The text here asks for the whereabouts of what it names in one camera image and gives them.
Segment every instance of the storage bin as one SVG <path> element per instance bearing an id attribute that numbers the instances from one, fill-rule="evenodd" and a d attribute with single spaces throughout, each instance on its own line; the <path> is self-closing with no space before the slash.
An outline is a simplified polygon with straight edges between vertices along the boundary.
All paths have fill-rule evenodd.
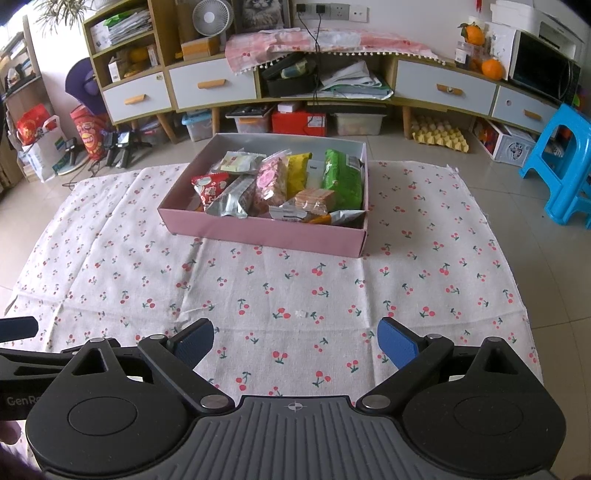
<path id="1" fill-rule="evenodd" d="M 194 142 L 213 136 L 211 112 L 199 112 L 196 115 L 185 114 L 182 123 L 189 130 L 189 136 Z"/>
<path id="2" fill-rule="evenodd" d="M 270 218 L 230 216 L 215 217 L 188 210 L 195 195 L 191 178 L 207 173 L 228 151 L 245 151 L 271 155 L 289 149 L 293 153 L 311 152 L 314 160 L 324 160 L 326 150 L 334 148 L 361 159 L 364 179 L 363 210 L 369 210 L 369 183 L 365 143 L 336 138 L 275 134 L 217 134 L 185 168 L 166 195 L 158 212 L 168 231 L 179 235 L 265 245 L 339 257 L 361 256 L 368 232 L 368 218 L 358 228 L 283 222 Z"/>
<path id="3" fill-rule="evenodd" d="M 340 136 L 379 135 L 385 115 L 371 113 L 335 113 L 336 128 Z"/>
<path id="4" fill-rule="evenodd" d="M 239 134 L 267 134 L 271 132 L 270 109 L 265 115 L 232 115 L 229 113 L 226 118 L 233 118 L 236 121 L 236 128 Z"/>
<path id="5" fill-rule="evenodd" d="M 518 128 L 476 118 L 472 133 L 494 161 L 523 167 L 535 147 L 532 136 Z"/>

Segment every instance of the white drawer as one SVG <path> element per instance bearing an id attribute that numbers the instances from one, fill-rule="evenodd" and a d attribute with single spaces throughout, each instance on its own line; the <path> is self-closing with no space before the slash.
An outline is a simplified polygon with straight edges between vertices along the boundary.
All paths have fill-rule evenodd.
<path id="1" fill-rule="evenodd" d="M 413 63 L 398 62 L 394 96 L 439 103 L 488 115 L 496 83 L 469 74 Z"/>
<path id="2" fill-rule="evenodd" d="M 234 75 L 226 59 L 171 69 L 170 78 L 179 110 L 256 98 L 254 73 Z"/>
<path id="3" fill-rule="evenodd" d="M 541 133 L 558 108 L 507 87 L 499 87 L 493 118 Z"/>
<path id="4" fill-rule="evenodd" d="M 164 73 L 154 73 L 104 91 L 113 122 L 172 108 Z"/>

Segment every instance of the microwave oven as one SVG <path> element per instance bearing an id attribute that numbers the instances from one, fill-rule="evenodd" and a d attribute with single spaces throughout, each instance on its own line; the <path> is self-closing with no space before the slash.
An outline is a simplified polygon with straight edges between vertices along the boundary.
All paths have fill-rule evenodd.
<path id="1" fill-rule="evenodd" d="M 581 67 L 544 40 L 507 25 L 488 22 L 491 55 L 505 69 L 505 80 L 555 102 L 572 105 Z"/>

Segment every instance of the orange drawer handle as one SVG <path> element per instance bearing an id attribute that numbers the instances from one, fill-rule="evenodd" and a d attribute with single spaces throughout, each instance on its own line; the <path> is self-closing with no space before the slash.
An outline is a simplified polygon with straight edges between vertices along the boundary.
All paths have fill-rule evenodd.
<path id="1" fill-rule="evenodd" d="M 226 79 L 211 80 L 209 82 L 200 82 L 197 84 L 197 88 L 205 90 L 208 88 L 223 87 L 226 84 Z"/>
<path id="2" fill-rule="evenodd" d="M 527 118 L 531 118 L 532 120 L 536 120 L 538 122 L 541 122 L 542 121 L 541 115 L 538 115 L 537 113 L 534 113 L 534 112 L 530 112 L 529 110 L 523 110 L 523 114 Z"/>
<path id="3" fill-rule="evenodd" d="M 126 101 L 124 101 L 125 105 L 135 105 L 136 103 L 141 103 L 144 100 L 146 100 L 146 95 L 143 93 L 141 95 L 132 97 L 132 98 L 128 98 Z"/>
<path id="4" fill-rule="evenodd" d="M 452 95 L 464 95 L 464 90 L 460 88 L 448 87 L 447 85 L 442 85 L 441 83 L 437 84 L 437 90 L 443 93 L 451 93 Z"/>

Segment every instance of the red snack package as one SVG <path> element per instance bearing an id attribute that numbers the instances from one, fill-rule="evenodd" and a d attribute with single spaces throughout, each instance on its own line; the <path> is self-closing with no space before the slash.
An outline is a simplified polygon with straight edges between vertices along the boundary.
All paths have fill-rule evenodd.
<path id="1" fill-rule="evenodd" d="M 201 197 L 204 209 L 209 207 L 226 189 L 230 184 L 228 181 L 229 178 L 230 175 L 228 173 L 211 173 L 191 179 L 195 192 Z"/>

